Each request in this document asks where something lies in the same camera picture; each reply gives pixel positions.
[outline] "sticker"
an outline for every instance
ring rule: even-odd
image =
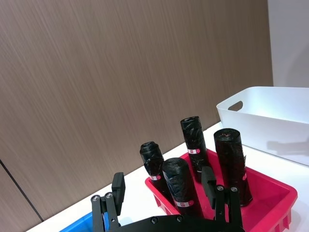
[[[189,207],[192,206],[194,204],[194,201],[189,201],[189,202],[175,202],[175,204],[178,207]]]
[[[159,180],[159,179],[161,179],[161,176],[159,176],[159,175],[151,175],[150,179],[151,180]]]
[[[247,173],[245,173],[245,175],[243,175],[242,180],[247,179]]]
[[[194,150],[188,149],[188,153],[189,154],[198,154],[198,153],[200,153],[200,149],[194,149]]]

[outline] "black trash bag roll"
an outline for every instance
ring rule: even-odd
[[[202,179],[202,167],[210,166],[201,122],[198,116],[194,116],[181,120],[180,124],[195,179],[200,183]]]
[[[164,161],[162,170],[179,213],[203,217],[188,163],[182,158],[171,158]]]
[[[224,184],[229,188],[237,187],[240,205],[246,206],[253,198],[246,175],[240,132],[227,128],[218,130],[213,136]]]
[[[162,173],[164,159],[158,144],[153,141],[142,144],[140,146],[140,156],[153,186],[159,190],[166,199],[173,203],[173,198]]]

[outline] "basket handle hole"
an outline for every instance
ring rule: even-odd
[[[242,109],[242,107],[243,107],[243,103],[242,103],[242,101],[239,101],[239,102],[235,103],[234,105],[231,105],[231,106],[228,108],[228,110],[231,110],[231,111],[238,111],[238,110]]]

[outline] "blue bin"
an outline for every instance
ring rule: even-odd
[[[104,213],[105,229],[109,229],[108,214]],[[92,230],[92,212],[81,217],[76,222],[70,224],[60,232],[93,232]]]

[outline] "white storage bin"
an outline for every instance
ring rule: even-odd
[[[237,103],[240,110],[229,109]],[[244,145],[309,165],[309,88],[251,87],[217,109],[223,127],[239,130]]]

